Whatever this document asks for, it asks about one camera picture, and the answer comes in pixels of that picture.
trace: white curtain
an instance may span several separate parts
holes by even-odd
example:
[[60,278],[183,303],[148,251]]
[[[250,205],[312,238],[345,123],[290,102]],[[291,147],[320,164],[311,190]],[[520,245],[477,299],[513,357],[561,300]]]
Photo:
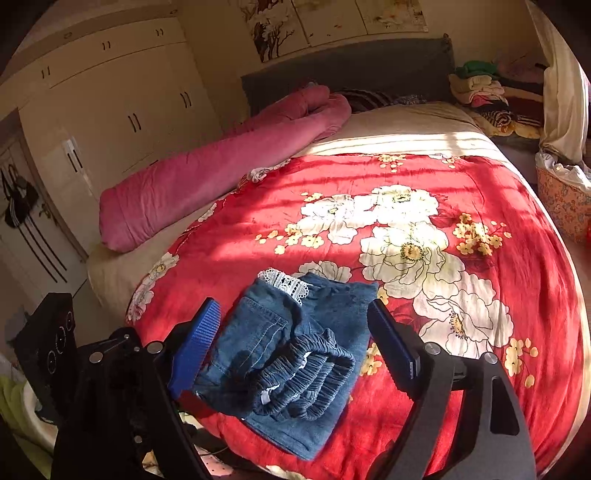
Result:
[[573,52],[546,15],[526,0],[549,67],[544,72],[544,132],[540,147],[581,164],[589,124],[587,78]]

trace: black bag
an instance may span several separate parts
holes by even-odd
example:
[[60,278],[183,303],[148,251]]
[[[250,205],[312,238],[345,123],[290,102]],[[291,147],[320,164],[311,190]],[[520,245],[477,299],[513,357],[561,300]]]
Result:
[[[29,181],[18,174],[14,165],[8,165],[8,172],[13,186],[8,183],[8,180],[4,176],[4,170],[1,170],[2,189],[8,200],[8,208],[4,212],[4,221],[9,227],[17,228],[25,221],[35,206],[35,203],[39,199],[39,194]],[[21,190],[25,190],[24,197],[21,194]]]

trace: red floral comforter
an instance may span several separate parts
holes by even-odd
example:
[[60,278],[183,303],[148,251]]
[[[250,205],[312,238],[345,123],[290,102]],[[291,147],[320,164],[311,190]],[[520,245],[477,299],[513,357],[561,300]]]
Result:
[[[134,294],[128,322],[144,342],[163,339],[207,296],[228,311],[269,267],[378,281],[387,308],[424,341],[473,358],[495,352],[521,402],[538,470],[558,454],[583,394],[579,298],[552,226],[501,163],[340,155],[259,171],[154,266]],[[431,471],[444,464],[460,402],[454,393]],[[237,454],[313,480],[365,479],[411,408],[372,342],[350,402],[314,461],[282,452],[196,398],[190,404]]]

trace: white flower print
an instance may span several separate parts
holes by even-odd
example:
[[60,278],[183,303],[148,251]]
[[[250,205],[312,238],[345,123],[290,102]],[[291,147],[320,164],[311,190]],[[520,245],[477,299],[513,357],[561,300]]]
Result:
[[297,228],[308,236],[328,230],[331,242],[349,244],[358,228],[375,223],[375,213],[368,211],[373,206],[372,196],[333,195],[304,205],[301,208],[304,218],[297,222]]
[[197,219],[198,222],[204,222],[205,220],[207,220],[209,217],[211,217],[213,215],[213,211],[216,209],[217,207],[217,202],[214,202],[213,205],[211,205],[211,207],[207,210],[207,212],[205,212],[203,215],[201,215],[201,217],[199,217]]
[[427,222],[437,215],[439,202],[425,190],[413,190],[405,185],[390,185],[372,190],[376,204],[374,213],[379,223],[396,226],[399,223]]
[[170,252],[166,252],[160,260],[150,270],[150,273],[144,278],[142,283],[156,282],[159,278],[166,275],[166,272],[173,268],[178,263],[178,255],[172,255]]
[[390,297],[412,299],[457,294],[464,264],[447,248],[444,232],[427,222],[374,227],[374,236],[361,240],[359,262],[366,280],[381,280]]
[[319,261],[309,262],[300,265],[298,273],[294,273],[292,277],[300,278],[307,273],[315,273],[319,277],[328,278],[341,283],[347,283],[351,278],[351,269],[349,267],[338,267],[334,262]]
[[127,323],[129,325],[135,325],[135,323],[140,318],[142,318],[142,315],[146,311],[146,306],[154,298],[154,292],[152,291],[154,285],[155,282],[142,282],[142,284],[135,291],[134,296],[131,299],[131,303],[129,304],[129,308],[127,310]]
[[177,263],[178,255],[166,252],[144,277],[142,283],[135,290],[129,308],[127,309],[127,323],[129,325],[135,325],[135,323],[142,318],[148,303],[154,298],[154,292],[152,289],[156,285],[156,281],[165,276],[166,272],[173,268]]
[[465,271],[456,282],[454,295],[427,298],[421,292],[413,300],[417,314],[431,319],[419,335],[423,342],[435,342],[451,355],[480,358],[492,347],[502,347],[513,334],[509,308],[493,300],[495,291],[490,280]]

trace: floral basket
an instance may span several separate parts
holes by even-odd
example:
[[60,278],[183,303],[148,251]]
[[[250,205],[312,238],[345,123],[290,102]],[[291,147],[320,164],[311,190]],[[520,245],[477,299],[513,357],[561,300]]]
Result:
[[587,194],[538,168],[538,196],[558,230],[584,242],[591,222],[591,194]]

